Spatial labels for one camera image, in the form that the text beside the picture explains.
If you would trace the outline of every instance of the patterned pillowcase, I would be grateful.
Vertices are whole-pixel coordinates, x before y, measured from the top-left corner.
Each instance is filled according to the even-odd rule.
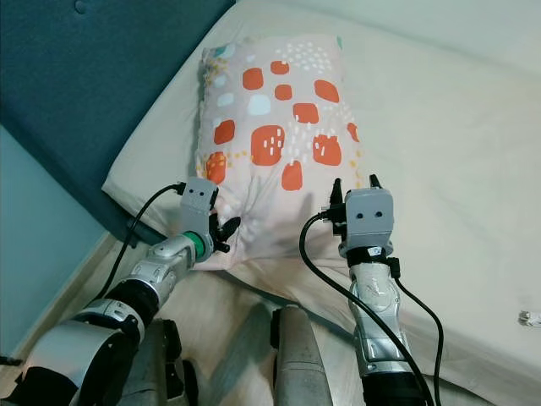
[[[204,51],[197,174],[220,186],[220,221],[242,224],[227,255],[205,268],[298,254],[304,222],[328,205],[334,178],[359,188],[358,127],[343,98],[339,40],[271,37]],[[337,258],[330,226],[310,233]]]

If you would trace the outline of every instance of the orange spot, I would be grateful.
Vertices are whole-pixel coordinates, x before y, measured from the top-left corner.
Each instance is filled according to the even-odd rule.
[[[252,133],[252,162],[269,167],[281,159],[286,132],[279,125],[264,125]]]
[[[320,121],[318,108],[313,103],[293,104],[293,116],[300,123],[316,124]]]
[[[215,184],[220,184],[226,178],[226,166],[223,164],[225,159],[223,152],[215,152],[210,154],[206,162],[206,178]]]
[[[278,100],[289,100],[292,98],[292,89],[290,85],[278,85],[274,89],[274,96]]]
[[[340,97],[338,96],[338,91],[336,87],[326,80],[316,80],[314,82],[315,94],[321,97],[322,99],[328,100],[329,102],[338,103]]]
[[[336,167],[342,162],[342,150],[338,144],[337,137],[327,138],[326,135],[318,135],[314,137],[312,143],[312,151],[314,153],[314,161],[324,165]]]
[[[289,72],[289,65],[287,62],[274,61],[270,64],[270,71],[273,74],[286,74]]]
[[[246,69],[243,73],[244,89],[255,91],[263,87],[263,72],[260,68]]]
[[[303,187],[303,169],[301,162],[288,163],[281,173],[281,186],[284,190],[299,190]]]
[[[231,141],[234,136],[235,122],[233,120],[222,121],[214,130],[214,142],[217,145]]]
[[[357,136],[357,126],[354,123],[349,123],[347,125],[347,131],[349,131],[349,134],[352,136],[355,142],[359,142]]]

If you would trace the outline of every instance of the wall baseboard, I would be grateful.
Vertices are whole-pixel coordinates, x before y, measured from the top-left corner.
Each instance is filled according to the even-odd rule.
[[[104,232],[96,243],[94,249],[86,259],[74,271],[70,279],[60,289],[57,296],[44,310],[35,325],[26,334],[19,346],[15,349],[13,357],[26,359],[30,351],[36,345],[37,340],[63,318],[69,304],[79,295],[81,289],[92,277],[96,268],[101,264],[107,254],[111,251],[117,240],[109,233]],[[19,375],[19,367],[0,367],[0,398],[7,396],[14,386],[14,379]]]

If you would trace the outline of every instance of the upholstered headboard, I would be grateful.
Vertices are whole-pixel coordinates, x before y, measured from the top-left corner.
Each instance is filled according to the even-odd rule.
[[[0,122],[119,239],[124,142],[233,0],[2,0]]]

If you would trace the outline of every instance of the mattress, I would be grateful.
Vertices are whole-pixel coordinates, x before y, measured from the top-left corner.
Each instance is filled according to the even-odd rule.
[[[541,396],[541,329],[517,318],[521,310],[541,310],[537,76],[305,8],[238,3],[156,100],[103,189],[134,214],[154,191],[194,173],[204,47],[306,32],[342,38],[347,99],[366,166],[395,200],[392,240],[402,281],[445,327],[442,378],[494,404],[535,404]],[[149,210],[146,224],[175,233],[178,197],[163,196]],[[347,302],[297,261],[249,261],[228,271],[352,331]],[[302,289],[288,285],[292,274],[302,279],[296,285]],[[340,273],[331,276],[347,286]],[[401,320],[414,358],[431,374],[433,323],[407,299]]]

